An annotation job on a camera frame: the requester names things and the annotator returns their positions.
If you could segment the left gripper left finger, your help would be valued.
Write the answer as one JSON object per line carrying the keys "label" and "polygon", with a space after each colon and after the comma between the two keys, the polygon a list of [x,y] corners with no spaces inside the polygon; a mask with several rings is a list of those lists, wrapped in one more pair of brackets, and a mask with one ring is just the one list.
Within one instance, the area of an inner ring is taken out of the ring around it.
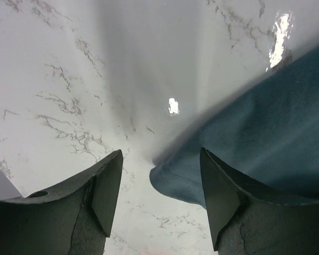
{"label": "left gripper left finger", "polygon": [[122,167],[116,150],[26,198],[0,200],[0,254],[103,254]]}

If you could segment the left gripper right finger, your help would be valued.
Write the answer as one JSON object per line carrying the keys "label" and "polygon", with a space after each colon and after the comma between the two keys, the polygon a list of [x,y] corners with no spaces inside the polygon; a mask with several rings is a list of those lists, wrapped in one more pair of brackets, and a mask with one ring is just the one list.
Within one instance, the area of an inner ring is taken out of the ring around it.
{"label": "left gripper right finger", "polygon": [[319,197],[278,191],[207,149],[200,174],[218,254],[319,254]]}

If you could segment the dark blue-grey t shirt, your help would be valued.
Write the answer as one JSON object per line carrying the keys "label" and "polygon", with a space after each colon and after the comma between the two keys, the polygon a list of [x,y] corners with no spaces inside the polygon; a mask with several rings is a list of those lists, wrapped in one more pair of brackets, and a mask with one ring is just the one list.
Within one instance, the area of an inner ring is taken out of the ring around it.
{"label": "dark blue-grey t shirt", "polygon": [[319,46],[249,89],[154,167],[159,193],[204,206],[200,150],[275,189],[319,194]]}

